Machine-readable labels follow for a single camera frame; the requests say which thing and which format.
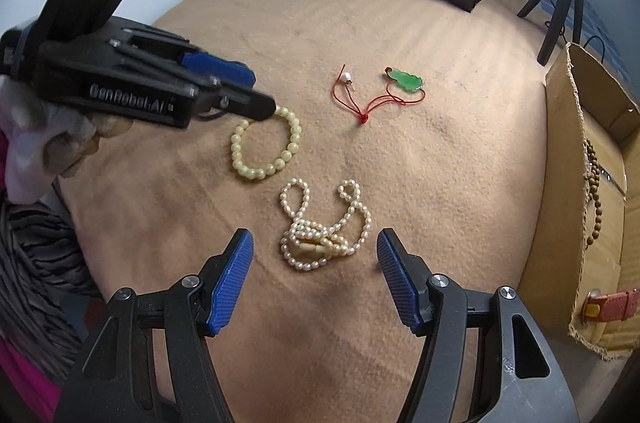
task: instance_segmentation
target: cardboard box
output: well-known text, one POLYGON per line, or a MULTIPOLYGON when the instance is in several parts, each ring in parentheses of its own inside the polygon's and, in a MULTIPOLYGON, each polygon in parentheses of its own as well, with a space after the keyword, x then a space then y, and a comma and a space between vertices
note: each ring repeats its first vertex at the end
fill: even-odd
POLYGON ((640 288, 640 114, 576 44, 567 45, 546 75, 546 110, 545 184, 518 293, 549 336, 569 335, 604 359, 623 358, 639 345, 640 315, 583 324, 580 312, 594 289, 640 288), (591 246, 586 138, 606 170, 598 190, 602 230, 591 246))

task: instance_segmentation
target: human hand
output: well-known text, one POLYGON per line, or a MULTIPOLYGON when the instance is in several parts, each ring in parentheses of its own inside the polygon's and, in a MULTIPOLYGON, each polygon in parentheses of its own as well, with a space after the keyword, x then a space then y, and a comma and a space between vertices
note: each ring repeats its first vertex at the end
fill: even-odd
POLYGON ((17 204, 40 199, 58 175, 72 177, 100 139, 124 134, 132 121, 105 114, 83 115, 46 103, 25 83, 0 76, 0 130, 9 148, 5 163, 8 198, 17 204))

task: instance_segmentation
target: pale green bead bracelet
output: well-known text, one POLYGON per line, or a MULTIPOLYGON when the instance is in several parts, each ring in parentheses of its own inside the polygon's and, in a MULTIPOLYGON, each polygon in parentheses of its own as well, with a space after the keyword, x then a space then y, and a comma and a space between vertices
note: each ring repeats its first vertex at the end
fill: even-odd
POLYGON ((233 136, 231 136, 231 161, 236 172, 245 179, 263 180, 267 176, 273 176, 276 172, 280 172, 291 161, 293 155, 298 152, 300 136, 302 135, 300 120, 286 107, 278 107, 275 115, 289 122, 291 136, 289 137, 287 148, 282 151, 280 157, 264 168, 250 168, 242 162, 242 134, 249 128, 251 121, 243 119, 236 127, 233 136))

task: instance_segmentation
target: red leather strap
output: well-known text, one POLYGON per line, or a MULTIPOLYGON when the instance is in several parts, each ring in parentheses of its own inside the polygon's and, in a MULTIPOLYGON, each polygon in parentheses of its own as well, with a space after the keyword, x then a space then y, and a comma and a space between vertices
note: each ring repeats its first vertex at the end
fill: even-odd
POLYGON ((588 297, 582 307, 582 319, 585 322, 626 320, 636 314, 639 297, 637 289, 588 297))

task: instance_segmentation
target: brown fleece cloth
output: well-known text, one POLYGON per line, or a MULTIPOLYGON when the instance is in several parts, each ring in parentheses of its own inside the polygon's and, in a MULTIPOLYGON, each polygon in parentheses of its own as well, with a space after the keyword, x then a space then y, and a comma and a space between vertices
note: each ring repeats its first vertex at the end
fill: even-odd
MULTIPOLYGON (((231 168, 236 117, 186 132, 136 124, 105 140, 63 183, 104 295, 165 289, 248 228, 254 262, 231 323, 210 340, 236 422, 395 421, 422 340, 401 324, 378 267, 380 229, 468 289, 516 287, 526 263, 545 170, 546 69, 536 55, 546 17, 517 18, 522 3, 482 0, 470 14, 443 0, 185 0, 156 25, 248 64, 256 88, 300 118, 300 152, 282 172, 247 181, 231 168), (426 99, 359 124, 331 96, 342 64, 361 105, 384 92, 386 66, 421 76, 426 99), (340 181, 360 184, 373 226, 359 253, 309 273, 284 262, 290 219, 278 196, 293 177, 308 181, 308 218, 324 225, 345 211, 340 181)), ((279 117, 252 124, 245 161, 273 162, 287 133, 279 117)), ((345 228, 350 239, 360 222, 345 228)), ((161 346, 156 355, 168 393, 161 346)), ((458 421, 474 366, 465 363, 458 421)))

